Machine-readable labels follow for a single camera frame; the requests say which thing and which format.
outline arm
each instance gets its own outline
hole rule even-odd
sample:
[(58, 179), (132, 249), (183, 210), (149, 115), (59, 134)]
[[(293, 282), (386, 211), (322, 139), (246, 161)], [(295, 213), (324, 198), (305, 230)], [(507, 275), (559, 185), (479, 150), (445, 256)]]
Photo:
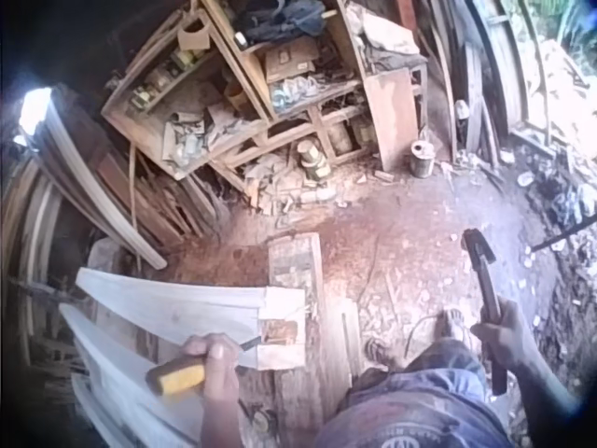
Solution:
[(192, 356), (207, 355), (203, 385), (201, 446), (243, 448), (239, 430), (239, 380), (236, 366), (241, 348), (225, 334), (192, 336), (183, 347)]
[(516, 376), (529, 433), (538, 446), (562, 429), (578, 403), (541, 356), (518, 304), (500, 299), (500, 305), (500, 325), (477, 324), (471, 332), (487, 343), (497, 361)]

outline hammer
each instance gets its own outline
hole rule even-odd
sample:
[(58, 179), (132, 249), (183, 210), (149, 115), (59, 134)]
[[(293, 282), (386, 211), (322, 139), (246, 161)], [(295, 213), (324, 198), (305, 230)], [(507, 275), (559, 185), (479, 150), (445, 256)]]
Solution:
[[(485, 316), (491, 324), (502, 322), (502, 310), (499, 301), (493, 291), (492, 278), (489, 275), (489, 265), (495, 262), (495, 254), (489, 243), (479, 229), (468, 229), (463, 233), (463, 245), (468, 251), (471, 265), (477, 273), (483, 304), (485, 305)], [(492, 392), (495, 396), (504, 395), (507, 392), (507, 371), (495, 360), (490, 353), (492, 360)]]

